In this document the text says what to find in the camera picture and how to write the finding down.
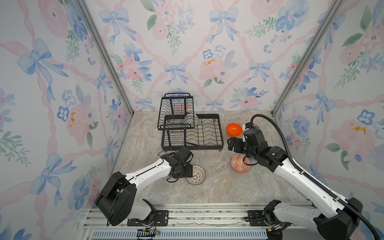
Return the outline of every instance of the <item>wall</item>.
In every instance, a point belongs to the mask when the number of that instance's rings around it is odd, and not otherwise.
[[[128,114],[72,1],[2,1],[0,20],[0,239],[75,239]]]
[[[86,0],[136,111],[272,109],[329,1]]]
[[[275,118],[293,157],[384,230],[384,1],[347,0]],[[351,239],[373,239],[360,224]]]

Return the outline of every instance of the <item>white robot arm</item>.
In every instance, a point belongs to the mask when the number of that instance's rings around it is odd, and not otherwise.
[[[267,119],[276,127],[285,151],[278,146],[268,146],[261,130],[253,125],[253,119],[257,116]],[[355,198],[347,199],[331,190],[297,164],[290,155],[284,135],[270,118],[256,114],[245,124],[243,134],[244,141],[235,137],[228,139],[228,150],[245,154],[244,159],[250,157],[283,177],[317,207],[307,209],[273,200],[264,208],[263,221],[271,226],[297,224],[318,231],[326,240],[348,240],[361,220],[372,231],[375,240],[380,239],[374,227],[361,215],[361,202]],[[126,175],[114,173],[97,197],[97,207],[113,226],[126,218],[150,225],[156,209],[145,199],[135,199],[136,193],[166,176],[177,179],[191,177],[192,165],[189,162],[192,159],[187,161],[190,156],[193,157],[193,154],[182,147],[177,153],[165,154],[139,171]]]

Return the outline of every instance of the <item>pink flower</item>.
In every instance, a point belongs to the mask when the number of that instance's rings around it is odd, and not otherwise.
[[[360,40],[361,46],[365,51],[371,52],[375,47],[384,42],[384,27],[379,24],[378,26],[370,26],[365,31],[365,36]]]
[[[245,97],[241,100],[240,106],[242,108],[254,108],[257,107],[258,100],[255,97]]]
[[[38,0],[43,18],[48,30],[55,36],[67,38],[68,20],[63,6],[57,0]]]
[[[296,63],[291,63],[291,66],[287,68],[287,70],[291,70],[291,71],[294,71],[297,67],[297,64]]]
[[[125,77],[127,79],[132,79],[134,81],[139,80],[141,77],[142,73],[140,70],[137,69],[137,66],[131,66],[130,68],[127,69],[127,73],[125,74]]]
[[[164,22],[158,22],[153,26],[153,36],[158,40],[165,40],[168,36],[168,27]]]
[[[219,58],[209,58],[203,61],[200,65],[199,78],[201,80],[214,79],[217,77],[218,81],[222,79],[225,82],[228,72],[225,72],[224,61]]]
[[[360,55],[360,52],[361,52],[360,44],[348,45],[346,48],[343,48],[343,50],[340,53],[340,57],[339,57],[340,63],[343,65],[346,65],[348,63],[353,62]]]
[[[275,15],[283,5],[284,0],[254,0],[251,3],[251,11],[260,21]]]
[[[139,62],[135,61],[135,56],[133,56],[133,54],[131,54],[130,57],[125,55],[124,58],[125,58],[124,64],[127,66],[138,66],[139,65]]]
[[[120,71],[120,70],[125,70],[125,69],[124,69],[124,64],[122,64],[122,63],[117,63],[117,65],[118,65],[117,68],[116,68],[117,70],[119,70],[119,71]]]
[[[366,166],[373,164],[368,153],[375,148],[375,138],[364,124],[351,119],[332,130],[331,135],[340,149],[347,151],[344,161],[349,161],[349,169],[366,171]]]
[[[124,122],[125,115],[125,109],[123,107],[118,107],[118,109],[116,110],[116,119],[119,124],[122,124]]]
[[[96,115],[94,109],[85,108],[81,104],[77,104],[70,111],[67,120],[68,134],[76,139],[77,145],[83,145],[85,136],[89,132],[89,125],[94,126]]]
[[[157,20],[159,22],[173,23],[175,21],[176,10],[169,1],[167,3],[159,1],[160,6],[155,6]]]

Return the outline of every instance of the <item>wire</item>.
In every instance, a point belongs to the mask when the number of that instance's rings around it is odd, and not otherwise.
[[[247,166],[254,166],[254,165],[256,165],[256,164],[259,163],[259,162],[256,162],[256,163],[252,163],[252,164],[250,163],[250,164],[248,164],[248,163],[245,162],[245,158],[246,158],[246,157],[248,157],[248,155],[245,155],[245,156],[243,157],[243,163],[244,163],[245,165],[247,165]]]
[[[314,182],[316,185],[318,185],[321,189],[323,189],[326,193],[328,193],[331,197],[333,197],[334,199],[337,199],[341,204],[343,204],[349,211],[353,212],[368,228],[369,230],[372,232],[372,235],[374,237],[375,240],[380,240],[380,236],[379,234],[377,233],[376,229],[374,228],[374,226],[372,226],[372,224],[363,216],[361,215],[358,211],[356,211],[355,208],[351,207],[347,202],[345,202],[343,199],[340,199],[336,194],[334,194],[330,189],[328,189],[325,185],[323,185],[321,182],[319,182],[316,178],[312,177],[311,174],[307,173],[306,171],[304,171],[293,159],[292,159],[292,156],[291,156],[291,153],[288,149],[288,144],[285,140],[285,137],[282,133],[282,131],[280,130],[279,126],[272,120],[270,119],[269,117],[263,115],[263,114],[255,114],[252,116],[251,118],[251,126],[253,126],[253,120],[255,119],[255,117],[262,117],[266,120],[268,120],[277,130],[277,132],[279,133],[280,135],[280,138],[281,138],[281,141],[283,142],[283,145],[284,145],[284,148],[285,148],[285,151],[287,152],[287,155],[288,155],[288,159],[289,161],[291,162],[291,164],[299,171],[299,172],[302,172],[303,175],[305,175],[307,178],[309,178],[312,182]]]

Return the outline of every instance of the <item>dish rack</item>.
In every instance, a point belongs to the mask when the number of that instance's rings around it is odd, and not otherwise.
[[[224,146],[218,114],[194,114],[193,96],[167,93],[161,99],[157,129],[162,130],[161,147],[177,151],[218,149]]]

